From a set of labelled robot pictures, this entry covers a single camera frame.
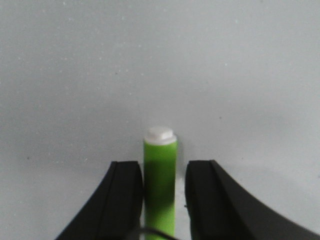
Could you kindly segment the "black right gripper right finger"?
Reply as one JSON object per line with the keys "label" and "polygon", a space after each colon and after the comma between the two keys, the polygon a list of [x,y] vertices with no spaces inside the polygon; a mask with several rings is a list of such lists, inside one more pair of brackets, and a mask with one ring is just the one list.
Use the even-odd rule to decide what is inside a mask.
{"label": "black right gripper right finger", "polygon": [[318,240],[255,198],[215,160],[191,160],[185,199],[193,240]]}

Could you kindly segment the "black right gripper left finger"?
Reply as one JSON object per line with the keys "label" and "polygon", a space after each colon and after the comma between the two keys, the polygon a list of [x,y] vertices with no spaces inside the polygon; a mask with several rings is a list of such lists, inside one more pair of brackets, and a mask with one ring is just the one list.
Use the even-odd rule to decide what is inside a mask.
{"label": "black right gripper left finger", "polygon": [[136,161],[113,161],[101,183],[57,237],[59,240],[136,240],[144,197]]}

